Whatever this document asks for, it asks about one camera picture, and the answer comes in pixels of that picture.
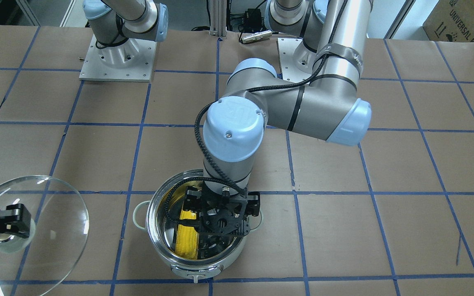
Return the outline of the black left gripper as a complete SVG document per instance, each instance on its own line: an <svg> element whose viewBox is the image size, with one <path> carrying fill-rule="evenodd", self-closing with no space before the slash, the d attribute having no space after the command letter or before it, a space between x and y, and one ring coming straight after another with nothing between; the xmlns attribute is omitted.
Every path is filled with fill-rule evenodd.
<svg viewBox="0 0 474 296"><path fill-rule="evenodd" d="M183 200L183 210L196 214L195 218L184 218L183 225L194 227L200 234L213 236L244 237L251 233L249 216L260 213L260 193L248 192L245 196L221 194L211 191L206 185L188 186Z"/></svg>

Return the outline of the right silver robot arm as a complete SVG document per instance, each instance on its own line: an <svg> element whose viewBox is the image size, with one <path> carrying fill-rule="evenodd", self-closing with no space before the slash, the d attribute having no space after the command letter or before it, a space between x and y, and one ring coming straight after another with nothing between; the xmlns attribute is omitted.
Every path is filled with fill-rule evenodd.
<svg viewBox="0 0 474 296"><path fill-rule="evenodd" d="M78 190L127 189L134 141L150 89L137 39L166 39L166 6L152 0L86 0L103 77L84 76L90 31L0 26L0 184L51 176Z"/></svg>

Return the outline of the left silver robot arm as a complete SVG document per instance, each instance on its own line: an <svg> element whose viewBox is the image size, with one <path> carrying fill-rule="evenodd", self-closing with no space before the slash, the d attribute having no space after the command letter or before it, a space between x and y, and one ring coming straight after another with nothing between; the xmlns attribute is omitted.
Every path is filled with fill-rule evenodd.
<svg viewBox="0 0 474 296"><path fill-rule="evenodd" d="M187 187L182 219L170 212L172 194L164 202L166 217L177 225L213 236L243 237L248 217L260 214L260 193L248 190L255 153L267 125L327 142L356 146L367 133L371 106L357 97L363 71L371 0L331 0L310 77L301 82L279 79L274 67L259 58L238 64L226 94L203 107L194 133L204 155L202 188Z"/></svg>

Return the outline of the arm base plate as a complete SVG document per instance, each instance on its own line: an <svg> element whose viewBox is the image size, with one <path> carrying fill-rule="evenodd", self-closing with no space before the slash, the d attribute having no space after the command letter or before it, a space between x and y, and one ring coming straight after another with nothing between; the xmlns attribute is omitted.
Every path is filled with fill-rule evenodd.
<svg viewBox="0 0 474 296"><path fill-rule="evenodd" d="M129 39L117 47L98 49L96 37L80 71L84 81L100 82L150 82L153 74L157 42Z"/></svg>
<svg viewBox="0 0 474 296"><path fill-rule="evenodd" d="M278 38L282 79L286 84L303 82L314 73L316 52L305 45L304 39Z"/></svg>

